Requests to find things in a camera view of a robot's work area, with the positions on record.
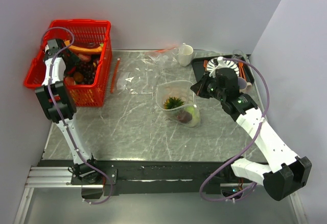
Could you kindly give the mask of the polka dot zip bag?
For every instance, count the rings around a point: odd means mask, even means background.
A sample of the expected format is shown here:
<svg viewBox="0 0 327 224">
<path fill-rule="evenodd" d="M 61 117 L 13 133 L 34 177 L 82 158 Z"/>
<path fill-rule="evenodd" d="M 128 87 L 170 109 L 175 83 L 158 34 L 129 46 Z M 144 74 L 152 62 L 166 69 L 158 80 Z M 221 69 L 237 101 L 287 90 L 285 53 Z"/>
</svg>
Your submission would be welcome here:
<svg viewBox="0 0 327 224">
<path fill-rule="evenodd" d="M 192 82 L 186 80 L 160 84 L 156 90 L 156 104 L 170 120 L 186 127 L 200 124 L 200 111 L 191 91 Z"/>
</svg>

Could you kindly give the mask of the toy green cabbage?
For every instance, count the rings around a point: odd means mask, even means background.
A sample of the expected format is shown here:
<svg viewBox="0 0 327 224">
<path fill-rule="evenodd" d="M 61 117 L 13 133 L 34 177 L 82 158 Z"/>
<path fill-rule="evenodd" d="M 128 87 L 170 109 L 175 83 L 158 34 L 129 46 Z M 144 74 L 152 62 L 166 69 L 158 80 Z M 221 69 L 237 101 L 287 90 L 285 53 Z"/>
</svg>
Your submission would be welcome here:
<svg viewBox="0 0 327 224">
<path fill-rule="evenodd" d="M 188 106 L 184 109 L 186 112 L 188 112 L 191 115 L 191 119 L 189 122 L 187 122 L 188 127 L 196 127 L 200 124 L 200 111 L 199 108 L 196 105 Z"/>
</svg>

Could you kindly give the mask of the toy dark red fruit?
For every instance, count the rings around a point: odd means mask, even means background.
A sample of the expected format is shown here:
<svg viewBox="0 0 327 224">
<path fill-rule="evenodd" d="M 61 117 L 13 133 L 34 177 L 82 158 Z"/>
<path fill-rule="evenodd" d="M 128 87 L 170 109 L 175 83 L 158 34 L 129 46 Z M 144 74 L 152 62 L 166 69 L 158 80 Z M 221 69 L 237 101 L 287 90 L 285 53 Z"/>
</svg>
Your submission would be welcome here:
<svg viewBox="0 0 327 224">
<path fill-rule="evenodd" d="M 192 119 L 193 119 L 192 114 L 187 111 L 183 111 L 177 115 L 178 122 L 183 124 L 190 123 Z"/>
</svg>

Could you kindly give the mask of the toy pineapple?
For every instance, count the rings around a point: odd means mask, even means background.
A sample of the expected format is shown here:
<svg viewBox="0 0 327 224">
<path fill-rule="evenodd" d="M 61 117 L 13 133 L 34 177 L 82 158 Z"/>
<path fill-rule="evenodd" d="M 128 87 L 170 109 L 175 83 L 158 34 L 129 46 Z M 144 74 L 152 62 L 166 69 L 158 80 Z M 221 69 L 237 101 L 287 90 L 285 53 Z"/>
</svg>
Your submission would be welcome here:
<svg viewBox="0 0 327 224">
<path fill-rule="evenodd" d="M 165 100 L 163 107 L 164 109 L 175 109 L 184 105 L 184 101 L 177 97 L 169 97 Z"/>
</svg>

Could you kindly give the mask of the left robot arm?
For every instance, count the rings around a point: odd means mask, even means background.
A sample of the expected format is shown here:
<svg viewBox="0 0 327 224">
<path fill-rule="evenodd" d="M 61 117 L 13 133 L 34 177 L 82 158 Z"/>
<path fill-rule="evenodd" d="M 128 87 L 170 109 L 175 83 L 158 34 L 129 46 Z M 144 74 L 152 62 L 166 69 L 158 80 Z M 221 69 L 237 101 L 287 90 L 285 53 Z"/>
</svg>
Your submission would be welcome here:
<svg viewBox="0 0 327 224">
<path fill-rule="evenodd" d="M 81 139 L 75 116 L 77 108 L 64 83 L 66 67 L 77 59 L 63 40 L 48 40 L 43 58 L 45 78 L 35 94 L 47 119 L 57 125 L 66 139 L 74 163 L 68 170 L 80 182 L 96 184 L 102 172 L 96 168 L 93 154 Z"/>
</svg>

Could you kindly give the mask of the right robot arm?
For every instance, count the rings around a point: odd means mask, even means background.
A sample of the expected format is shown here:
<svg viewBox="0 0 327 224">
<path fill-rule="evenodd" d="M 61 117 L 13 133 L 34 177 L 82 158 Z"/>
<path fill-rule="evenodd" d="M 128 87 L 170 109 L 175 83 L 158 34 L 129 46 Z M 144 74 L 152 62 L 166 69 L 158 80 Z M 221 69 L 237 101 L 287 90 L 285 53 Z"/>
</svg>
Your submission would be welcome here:
<svg viewBox="0 0 327 224">
<path fill-rule="evenodd" d="M 254 100 L 240 92 L 238 77 L 230 68 L 221 68 L 212 75 L 205 72 L 202 78 L 191 86 L 198 97 L 215 98 L 223 110 L 252 138 L 267 160 L 267 164 L 251 162 L 241 153 L 226 161 L 202 184 L 201 189 L 217 174 L 235 182 L 244 178 L 264 187 L 271 198 L 280 201 L 303 188 L 312 168 L 311 161 L 300 157 L 273 130 L 264 118 Z"/>
</svg>

